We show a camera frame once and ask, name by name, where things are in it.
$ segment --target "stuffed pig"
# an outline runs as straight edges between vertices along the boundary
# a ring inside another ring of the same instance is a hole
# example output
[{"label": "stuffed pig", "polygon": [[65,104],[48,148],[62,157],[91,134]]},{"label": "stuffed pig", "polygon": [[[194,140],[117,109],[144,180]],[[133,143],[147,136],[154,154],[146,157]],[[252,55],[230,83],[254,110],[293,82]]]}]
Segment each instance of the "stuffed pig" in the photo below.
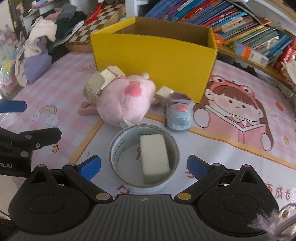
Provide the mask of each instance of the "stuffed pig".
[{"label": "stuffed pig", "polygon": [[77,112],[80,115],[99,114],[105,122],[118,127],[122,126],[122,121],[137,124],[154,101],[155,84],[148,78],[147,73],[120,76],[96,96],[96,104],[83,102]]}]

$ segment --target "cable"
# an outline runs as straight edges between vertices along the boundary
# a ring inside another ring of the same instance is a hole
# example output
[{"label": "cable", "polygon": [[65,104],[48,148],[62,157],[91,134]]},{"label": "cable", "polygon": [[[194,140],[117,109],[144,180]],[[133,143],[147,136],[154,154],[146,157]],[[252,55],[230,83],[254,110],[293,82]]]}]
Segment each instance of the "cable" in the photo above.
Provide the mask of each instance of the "cable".
[{"label": "cable", "polygon": [[4,214],[5,216],[7,216],[7,217],[10,218],[10,216],[9,216],[8,214],[6,214],[5,212],[3,212],[3,211],[1,211],[1,210],[0,210],[0,213]]}]

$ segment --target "yellow box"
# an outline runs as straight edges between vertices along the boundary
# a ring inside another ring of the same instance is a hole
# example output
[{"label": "yellow box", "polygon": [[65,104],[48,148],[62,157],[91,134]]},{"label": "yellow box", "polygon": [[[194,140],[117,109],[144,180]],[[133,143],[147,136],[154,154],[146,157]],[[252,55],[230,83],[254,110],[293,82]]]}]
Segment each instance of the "yellow box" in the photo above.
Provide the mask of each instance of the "yellow box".
[{"label": "yellow box", "polygon": [[217,45],[210,28],[133,17],[91,34],[98,71],[118,66],[126,75],[147,72],[157,90],[167,86],[200,102]]}]

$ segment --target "rainbow illustration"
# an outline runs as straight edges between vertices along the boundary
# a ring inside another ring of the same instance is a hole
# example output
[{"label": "rainbow illustration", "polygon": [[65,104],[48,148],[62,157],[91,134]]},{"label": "rainbow illustration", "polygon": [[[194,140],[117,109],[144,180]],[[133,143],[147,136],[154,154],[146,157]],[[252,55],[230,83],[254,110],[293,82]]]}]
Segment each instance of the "rainbow illustration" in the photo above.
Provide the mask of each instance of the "rainbow illustration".
[{"label": "rainbow illustration", "polygon": [[48,104],[46,106],[43,106],[39,112],[43,113],[43,112],[49,112],[49,115],[51,114],[56,114],[57,113],[57,108],[53,105],[53,104]]}]

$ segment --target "barcode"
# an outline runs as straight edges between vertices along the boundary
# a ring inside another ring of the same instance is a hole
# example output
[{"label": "barcode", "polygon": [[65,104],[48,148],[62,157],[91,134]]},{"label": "barcode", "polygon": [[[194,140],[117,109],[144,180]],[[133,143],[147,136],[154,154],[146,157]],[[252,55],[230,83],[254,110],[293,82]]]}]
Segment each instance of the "barcode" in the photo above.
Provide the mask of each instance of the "barcode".
[{"label": "barcode", "polygon": [[265,58],[261,58],[260,59],[260,64],[261,65],[266,65],[267,64],[267,60]]}]

